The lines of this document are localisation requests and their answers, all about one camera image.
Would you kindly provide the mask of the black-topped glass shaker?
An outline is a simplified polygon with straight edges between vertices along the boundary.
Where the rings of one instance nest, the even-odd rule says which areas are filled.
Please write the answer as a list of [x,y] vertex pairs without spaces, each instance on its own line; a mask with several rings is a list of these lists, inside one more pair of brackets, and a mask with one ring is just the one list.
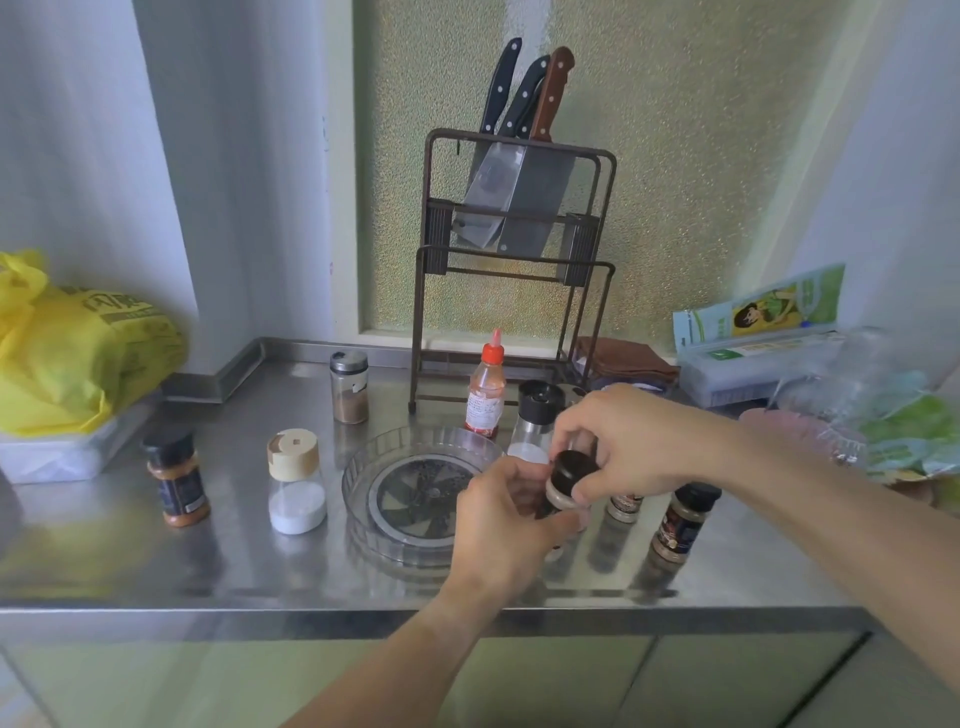
[[517,420],[507,455],[529,463],[549,464],[555,423],[566,403],[566,393],[556,384],[539,379],[520,383]]

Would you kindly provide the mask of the dark metal knife rack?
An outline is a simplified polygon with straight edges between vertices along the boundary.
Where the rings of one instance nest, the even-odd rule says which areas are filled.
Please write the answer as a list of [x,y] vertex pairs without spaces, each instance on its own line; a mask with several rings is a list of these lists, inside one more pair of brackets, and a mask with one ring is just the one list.
[[[431,193],[432,167],[434,147],[439,140],[453,140],[457,144],[467,141],[504,142],[558,155],[566,162],[591,163],[594,171],[585,211],[564,214],[548,214],[534,210],[501,211],[434,197]],[[508,352],[505,358],[510,375],[508,382],[518,383],[521,373],[530,372],[542,375],[548,383],[570,384],[587,390],[592,378],[594,356],[607,300],[617,272],[614,263],[599,260],[597,255],[618,174],[618,158],[611,151],[603,149],[507,139],[480,132],[436,127],[426,136],[422,172],[420,241],[415,252],[414,268],[414,323],[407,400],[409,415],[417,414],[420,403],[464,404],[464,396],[422,394],[419,391],[421,378],[455,380],[458,375],[450,370],[452,365],[477,364],[480,361],[477,352],[437,349],[426,345],[426,279],[430,275],[459,274],[563,286],[567,290],[567,297],[555,354],[552,358],[547,358],[543,355]],[[561,230],[559,256],[546,257],[541,253],[532,256],[518,255],[500,249],[484,251],[474,247],[456,246],[453,242],[455,213],[484,214],[499,217],[505,222],[542,223],[547,225],[549,232],[554,229]],[[605,276],[592,331],[586,339],[585,360],[582,371],[579,372],[574,366],[577,342],[597,269],[603,270]]]

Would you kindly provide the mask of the person's left hand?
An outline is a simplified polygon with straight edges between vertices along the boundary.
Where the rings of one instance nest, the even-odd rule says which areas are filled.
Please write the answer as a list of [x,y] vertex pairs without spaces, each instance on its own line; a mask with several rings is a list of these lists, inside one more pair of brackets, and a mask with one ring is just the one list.
[[546,465],[504,456],[459,493],[449,575],[436,599],[445,612],[486,622],[533,583],[547,555],[525,553],[525,520],[548,476]]

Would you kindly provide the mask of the silver-lidded glass spice shaker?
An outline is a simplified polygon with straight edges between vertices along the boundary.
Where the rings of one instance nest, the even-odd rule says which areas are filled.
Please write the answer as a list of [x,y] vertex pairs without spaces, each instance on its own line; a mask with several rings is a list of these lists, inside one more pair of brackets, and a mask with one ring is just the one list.
[[369,418],[369,359],[362,350],[337,350],[328,361],[333,418],[359,425]]

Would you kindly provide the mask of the black-lidded pale spice jar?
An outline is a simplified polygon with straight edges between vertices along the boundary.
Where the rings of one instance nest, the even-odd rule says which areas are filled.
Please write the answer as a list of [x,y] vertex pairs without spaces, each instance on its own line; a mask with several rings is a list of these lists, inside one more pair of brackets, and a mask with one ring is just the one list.
[[599,471],[599,465],[588,453],[568,449],[558,453],[549,478],[545,481],[544,496],[534,518],[546,519],[562,512],[582,512],[585,507],[573,497],[573,488],[581,480]]

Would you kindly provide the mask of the dark small bowl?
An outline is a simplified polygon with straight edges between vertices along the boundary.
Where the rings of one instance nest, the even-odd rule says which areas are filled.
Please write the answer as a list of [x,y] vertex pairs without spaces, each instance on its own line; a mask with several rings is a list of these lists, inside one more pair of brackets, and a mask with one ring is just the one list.
[[646,391],[659,397],[665,397],[673,391],[676,379],[664,378],[656,372],[629,375],[598,375],[590,380],[588,391],[603,391],[620,383],[628,384],[635,389]]

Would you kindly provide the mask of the black-lidded orange spice jar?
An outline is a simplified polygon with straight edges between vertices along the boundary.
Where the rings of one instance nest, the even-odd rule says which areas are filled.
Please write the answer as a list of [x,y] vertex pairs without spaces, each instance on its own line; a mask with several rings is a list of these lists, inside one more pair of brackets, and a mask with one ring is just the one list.
[[200,470],[193,429],[164,423],[141,441],[150,475],[156,480],[163,518],[171,528],[188,528],[207,519],[211,504]]

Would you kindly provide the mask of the person's left forearm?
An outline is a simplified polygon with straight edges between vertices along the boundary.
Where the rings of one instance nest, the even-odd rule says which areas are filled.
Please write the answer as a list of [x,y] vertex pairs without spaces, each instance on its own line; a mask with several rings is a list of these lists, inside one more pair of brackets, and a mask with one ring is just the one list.
[[451,575],[438,594],[279,728],[430,728],[482,633],[521,591]]

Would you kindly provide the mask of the person's right hand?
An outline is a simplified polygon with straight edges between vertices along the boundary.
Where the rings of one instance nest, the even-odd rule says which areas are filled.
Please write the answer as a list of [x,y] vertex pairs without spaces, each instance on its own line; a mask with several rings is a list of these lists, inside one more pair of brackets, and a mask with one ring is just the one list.
[[628,384],[588,393],[557,418],[551,461],[578,440],[595,442],[595,460],[630,465],[636,496],[662,495],[692,482],[720,484],[722,459],[738,434],[737,423]]

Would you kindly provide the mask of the person's right forearm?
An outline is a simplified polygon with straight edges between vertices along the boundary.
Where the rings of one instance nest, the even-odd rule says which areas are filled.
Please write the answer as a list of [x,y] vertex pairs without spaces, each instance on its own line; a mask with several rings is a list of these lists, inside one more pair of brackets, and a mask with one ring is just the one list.
[[715,419],[707,482],[775,525],[960,698],[960,519]]

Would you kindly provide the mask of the black-handled slim knife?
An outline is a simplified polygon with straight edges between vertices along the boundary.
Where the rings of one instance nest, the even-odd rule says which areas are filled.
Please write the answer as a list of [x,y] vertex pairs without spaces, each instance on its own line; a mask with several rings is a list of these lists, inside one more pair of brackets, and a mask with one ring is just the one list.
[[496,131],[498,137],[529,138],[539,103],[540,86],[546,77],[549,62],[550,54],[545,54],[530,64]]

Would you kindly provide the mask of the wooden-lidded glass salt jar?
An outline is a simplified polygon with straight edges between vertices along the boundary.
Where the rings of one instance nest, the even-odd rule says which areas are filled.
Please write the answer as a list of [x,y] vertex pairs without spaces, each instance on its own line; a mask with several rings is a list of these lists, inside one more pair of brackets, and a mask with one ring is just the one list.
[[267,444],[271,528],[284,536],[318,528],[328,512],[317,435],[305,428],[277,432]]

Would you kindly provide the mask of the red-capped sauce bottle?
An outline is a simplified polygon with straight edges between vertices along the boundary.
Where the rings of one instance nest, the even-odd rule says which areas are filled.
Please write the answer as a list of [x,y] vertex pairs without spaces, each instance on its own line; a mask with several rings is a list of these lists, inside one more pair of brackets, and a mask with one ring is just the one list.
[[504,358],[501,329],[497,328],[483,346],[480,363],[470,377],[463,423],[468,431],[488,440],[497,437],[505,407],[507,379],[503,370]]

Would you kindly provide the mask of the white plastic container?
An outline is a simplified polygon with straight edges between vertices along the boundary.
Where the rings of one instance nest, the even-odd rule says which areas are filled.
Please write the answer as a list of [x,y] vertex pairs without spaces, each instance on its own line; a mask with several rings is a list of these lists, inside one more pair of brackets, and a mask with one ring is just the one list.
[[92,480],[112,462],[163,401],[155,389],[89,434],[0,435],[0,475],[12,485]]

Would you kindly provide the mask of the brown folded cloth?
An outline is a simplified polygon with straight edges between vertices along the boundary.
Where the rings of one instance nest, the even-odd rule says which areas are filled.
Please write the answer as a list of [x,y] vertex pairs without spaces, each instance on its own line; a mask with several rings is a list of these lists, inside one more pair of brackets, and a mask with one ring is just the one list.
[[578,374],[586,370],[587,355],[593,343],[595,346],[586,378],[586,389],[589,389],[591,379],[607,375],[657,373],[665,379],[675,379],[676,383],[679,380],[681,369],[668,363],[651,346],[610,337],[593,340],[581,336],[577,339],[573,365]]

